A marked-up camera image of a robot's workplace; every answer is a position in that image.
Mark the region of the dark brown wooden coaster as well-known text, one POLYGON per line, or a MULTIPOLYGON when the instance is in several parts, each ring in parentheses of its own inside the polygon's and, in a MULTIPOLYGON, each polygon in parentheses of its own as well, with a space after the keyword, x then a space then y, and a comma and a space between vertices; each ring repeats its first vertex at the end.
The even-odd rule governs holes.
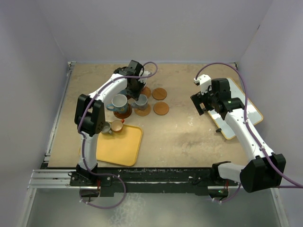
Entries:
POLYGON ((130 104, 127 105, 127 109, 124 113, 119 113, 118 111, 114 111, 114 116, 119 119, 128 118, 132 113, 132 107, 130 104))

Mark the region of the whiteboard with yellow frame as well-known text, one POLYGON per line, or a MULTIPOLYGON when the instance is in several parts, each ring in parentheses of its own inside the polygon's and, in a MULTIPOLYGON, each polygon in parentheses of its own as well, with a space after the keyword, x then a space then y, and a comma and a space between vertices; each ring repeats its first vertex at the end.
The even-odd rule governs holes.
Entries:
MULTIPOLYGON (((227 78, 230 85, 230 91, 232 98, 239 98, 243 104, 245 104, 245 95, 243 91, 240 89, 240 87, 234 82, 232 78, 227 78)), ((254 106, 254 104, 248 100, 247 105, 247 119, 252 123, 253 125, 256 125, 263 121, 263 115, 261 112, 254 106)), ((219 113, 217 113, 215 110, 208 111, 208 114, 211 116, 212 120, 215 122, 216 126, 220 128, 220 133, 227 139, 231 140, 236 135, 233 131, 233 129, 229 126, 229 124, 223 120, 219 113)), ((237 116, 242 122, 242 124, 245 122, 244 120, 244 110, 233 110, 233 115, 237 116)))

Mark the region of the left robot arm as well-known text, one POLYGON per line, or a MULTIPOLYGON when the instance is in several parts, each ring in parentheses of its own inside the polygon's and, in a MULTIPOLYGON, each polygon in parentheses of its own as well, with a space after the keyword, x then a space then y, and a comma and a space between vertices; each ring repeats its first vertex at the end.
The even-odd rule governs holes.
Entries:
POLYGON ((146 76, 144 66, 132 60, 128 66, 117 68, 99 89, 78 97, 74 122, 80 134, 81 147, 76 174, 86 185, 95 184, 98 178, 97 140, 106 123, 106 103, 123 90, 137 99, 146 83, 146 76))

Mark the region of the grey mug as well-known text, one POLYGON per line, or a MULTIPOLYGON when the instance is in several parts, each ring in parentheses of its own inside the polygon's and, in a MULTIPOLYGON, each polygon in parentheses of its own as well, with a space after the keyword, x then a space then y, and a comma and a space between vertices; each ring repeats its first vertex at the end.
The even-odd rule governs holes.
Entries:
POLYGON ((148 107, 148 98, 146 95, 140 94, 137 101, 131 104, 131 107, 138 110, 145 110, 148 107))

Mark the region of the small olive grey cup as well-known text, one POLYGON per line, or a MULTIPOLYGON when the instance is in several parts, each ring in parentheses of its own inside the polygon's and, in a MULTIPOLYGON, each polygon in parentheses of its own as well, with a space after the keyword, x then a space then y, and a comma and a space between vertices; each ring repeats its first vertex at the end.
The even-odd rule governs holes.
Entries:
POLYGON ((105 122, 104 123, 104 127, 101 131, 102 134, 112 134, 112 130, 111 130, 111 123, 110 122, 105 122))

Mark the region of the yellow plastic tray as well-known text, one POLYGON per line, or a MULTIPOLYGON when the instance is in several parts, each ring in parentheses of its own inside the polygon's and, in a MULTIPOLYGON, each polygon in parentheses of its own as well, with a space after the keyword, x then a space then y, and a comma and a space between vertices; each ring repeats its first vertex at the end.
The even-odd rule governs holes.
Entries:
POLYGON ((98 161, 104 161, 123 166, 132 166, 136 163, 140 148, 142 129, 125 125, 120 132, 112 134, 95 134, 81 132, 81 148, 79 166, 90 170, 97 166, 98 161))

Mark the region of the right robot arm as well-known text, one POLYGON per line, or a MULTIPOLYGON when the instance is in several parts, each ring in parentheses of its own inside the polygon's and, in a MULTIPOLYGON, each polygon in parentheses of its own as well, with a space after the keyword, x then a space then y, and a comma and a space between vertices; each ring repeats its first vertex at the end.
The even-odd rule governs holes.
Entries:
POLYGON ((281 184, 281 172, 284 171, 286 159, 264 142, 249 118, 244 115, 244 103, 238 97, 232 97, 228 79, 211 79, 201 75, 194 80, 200 92, 191 96, 197 111, 214 110, 229 125, 239 140, 248 158, 246 166, 225 161, 213 165, 211 181, 216 185, 227 179, 241 183, 246 192, 278 187, 281 184))

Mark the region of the orange wooden coaster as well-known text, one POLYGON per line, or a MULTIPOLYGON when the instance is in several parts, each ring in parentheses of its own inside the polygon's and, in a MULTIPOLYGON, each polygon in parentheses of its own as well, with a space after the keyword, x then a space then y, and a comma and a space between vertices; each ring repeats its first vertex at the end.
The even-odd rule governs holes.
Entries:
POLYGON ((169 106, 165 102, 157 102, 153 110, 157 115, 166 115, 169 112, 169 106))
POLYGON ((156 100, 164 100, 167 97, 167 91, 161 87, 152 91, 152 97, 156 100))

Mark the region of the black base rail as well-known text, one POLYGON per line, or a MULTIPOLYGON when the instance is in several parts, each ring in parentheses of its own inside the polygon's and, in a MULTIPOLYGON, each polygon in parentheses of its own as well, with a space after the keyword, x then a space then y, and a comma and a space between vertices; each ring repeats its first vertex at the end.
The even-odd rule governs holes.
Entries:
POLYGON ((211 167, 98 167, 98 175, 79 173, 77 168, 49 167, 41 169, 54 180, 64 179, 66 185, 78 187, 84 197, 112 197, 116 193, 189 193, 198 196, 226 197, 231 180, 214 176, 211 167))

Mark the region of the woven light brown coaster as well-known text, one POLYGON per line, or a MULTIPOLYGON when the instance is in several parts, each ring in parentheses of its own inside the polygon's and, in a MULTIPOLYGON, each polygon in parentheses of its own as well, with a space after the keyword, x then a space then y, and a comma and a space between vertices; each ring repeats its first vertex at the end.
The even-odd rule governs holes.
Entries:
POLYGON ((138 115, 138 116, 147 116, 150 112, 151 112, 151 106, 149 104, 147 104, 146 109, 141 110, 139 108, 134 109, 134 112, 138 115))
POLYGON ((149 87, 145 87, 142 91, 141 94, 145 95, 147 98, 149 98, 152 95, 152 91, 150 90, 149 87))

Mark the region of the blue floral mug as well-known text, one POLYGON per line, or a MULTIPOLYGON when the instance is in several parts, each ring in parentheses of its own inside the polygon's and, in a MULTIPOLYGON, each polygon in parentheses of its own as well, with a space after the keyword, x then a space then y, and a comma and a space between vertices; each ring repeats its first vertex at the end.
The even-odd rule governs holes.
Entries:
POLYGON ((106 109, 112 112, 118 112, 119 114, 126 113, 128 109, 127 97, 122 94, 115 95, 111 103, 106 106, 106 109))

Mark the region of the small brown cup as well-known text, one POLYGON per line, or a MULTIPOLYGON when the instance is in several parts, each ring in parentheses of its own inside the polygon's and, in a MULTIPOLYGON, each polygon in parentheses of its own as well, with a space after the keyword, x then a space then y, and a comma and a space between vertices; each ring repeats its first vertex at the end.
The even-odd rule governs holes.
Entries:
POLYGON ((123 130, 124 127, 124 119, 121 120, 115 120, 111 123, 111 130, 114 132, 120 132, 123 130))

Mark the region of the aluminium frame rail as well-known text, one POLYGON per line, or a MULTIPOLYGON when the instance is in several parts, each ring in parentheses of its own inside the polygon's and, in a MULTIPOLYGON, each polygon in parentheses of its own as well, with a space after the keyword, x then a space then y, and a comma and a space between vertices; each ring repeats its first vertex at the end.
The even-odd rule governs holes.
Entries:
POLYGON ((32 171, 28 189, 79 189, 79 186, 71 186, 70 169, 36 169, 32 171))

